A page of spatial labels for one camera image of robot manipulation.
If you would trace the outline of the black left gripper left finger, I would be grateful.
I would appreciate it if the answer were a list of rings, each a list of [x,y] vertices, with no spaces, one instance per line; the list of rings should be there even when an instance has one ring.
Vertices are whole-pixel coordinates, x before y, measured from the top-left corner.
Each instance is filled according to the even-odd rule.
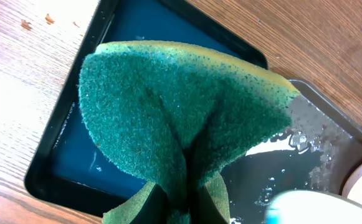
[[[165,224],[168,212],[167,194],[156,184],[130,224]]]

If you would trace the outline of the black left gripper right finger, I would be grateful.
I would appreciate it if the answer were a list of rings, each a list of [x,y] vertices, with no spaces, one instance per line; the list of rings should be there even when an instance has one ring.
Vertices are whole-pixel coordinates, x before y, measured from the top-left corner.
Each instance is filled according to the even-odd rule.
[[[216,208],[206,187],[201,187],[196,196],[197,224],[226,224],[227,222]]]

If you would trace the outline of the white plate with blue stain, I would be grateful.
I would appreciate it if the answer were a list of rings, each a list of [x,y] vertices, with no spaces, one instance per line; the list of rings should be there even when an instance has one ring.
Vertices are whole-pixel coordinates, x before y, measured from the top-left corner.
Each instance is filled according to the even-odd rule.
[[[335,194],[290,190],[276,195],[266,224],[362,224],[362,205]]]

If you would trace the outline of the green yellow scrub sponge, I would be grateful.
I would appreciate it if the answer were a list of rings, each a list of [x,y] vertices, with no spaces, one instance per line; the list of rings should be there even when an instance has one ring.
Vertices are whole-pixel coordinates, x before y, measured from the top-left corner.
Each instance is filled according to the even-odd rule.
[[[121,171],[145,180],[104,223],[130,223],[157,184],[166,223],[192,223],[206,187],[225,221],[225,166],[292,122],[300,92],[283,76],[237,57],[182,42],[100,44],[85,57],[79,105],[93,143]]]

